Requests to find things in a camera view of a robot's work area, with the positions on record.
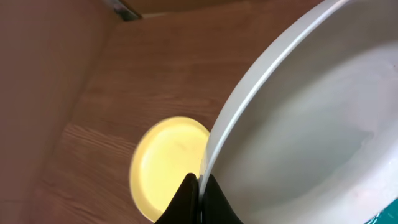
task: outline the wooden floor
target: wooden floor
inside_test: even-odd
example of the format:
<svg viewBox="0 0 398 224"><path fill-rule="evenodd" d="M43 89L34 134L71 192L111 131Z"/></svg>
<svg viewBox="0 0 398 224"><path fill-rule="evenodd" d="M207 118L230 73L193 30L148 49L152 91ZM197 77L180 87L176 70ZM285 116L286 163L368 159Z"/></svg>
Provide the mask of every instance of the wooden floor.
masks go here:
<svg viewBox="0 0 398 224"><path fill-rule="evenodd" d="M118 26L35 188L28 222L150 223L128 186L141 136L171 116L211 129L255 59L320 1L246 1Z"/></svg>

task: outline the yellow object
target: yellow object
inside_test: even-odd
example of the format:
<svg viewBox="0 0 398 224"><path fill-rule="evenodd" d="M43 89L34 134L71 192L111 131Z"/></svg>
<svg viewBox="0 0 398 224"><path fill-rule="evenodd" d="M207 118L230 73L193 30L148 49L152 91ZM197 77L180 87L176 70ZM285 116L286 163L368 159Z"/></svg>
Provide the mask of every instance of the yellow object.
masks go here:
<svg viewBox="0 0 398 224"><path fill-rule="evenodd" d="M130 191L140 212L155 222L187 173L199 176L209 131L197 121L174 117L141 139L130 167Z"/></svg>

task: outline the green object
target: green object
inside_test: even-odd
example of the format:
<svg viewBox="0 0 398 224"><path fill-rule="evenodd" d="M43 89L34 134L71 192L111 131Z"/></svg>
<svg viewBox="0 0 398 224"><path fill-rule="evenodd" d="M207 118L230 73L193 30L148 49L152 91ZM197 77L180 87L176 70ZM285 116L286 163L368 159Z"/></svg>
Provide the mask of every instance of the green object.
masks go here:
<svg viewBox="0 0 398 224"><path fill-rule="evenodd" d="M386 209L378 213L365 224L393 224L398 223L398 200L393 201Z"/></svg>

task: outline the yellow bowl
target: yellow bowl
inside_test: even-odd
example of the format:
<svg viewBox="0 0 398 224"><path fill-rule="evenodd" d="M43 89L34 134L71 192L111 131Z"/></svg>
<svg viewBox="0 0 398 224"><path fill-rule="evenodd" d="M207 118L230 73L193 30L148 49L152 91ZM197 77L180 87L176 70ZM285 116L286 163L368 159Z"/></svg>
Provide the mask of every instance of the yellow bowl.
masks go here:
<svg viewBox="0 0 398 224"><path fill-rule="evenodd" d="M197 121L174 117L153 126L138 144L130 167L130 191L140 212L155 222L187 173L199 176L209 131Z"/></svg>

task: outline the teal surface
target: teal surface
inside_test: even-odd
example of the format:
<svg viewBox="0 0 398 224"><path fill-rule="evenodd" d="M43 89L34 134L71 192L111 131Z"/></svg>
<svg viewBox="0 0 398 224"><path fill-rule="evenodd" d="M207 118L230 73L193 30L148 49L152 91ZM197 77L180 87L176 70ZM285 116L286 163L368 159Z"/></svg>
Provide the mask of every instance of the teal surface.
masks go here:
<svg viewBox="0 0 398 224"><path fill-rule="evenodd" d="M381 213L369 220L365 224L396 224L398 223L398 200L393 201Z"/></svg>

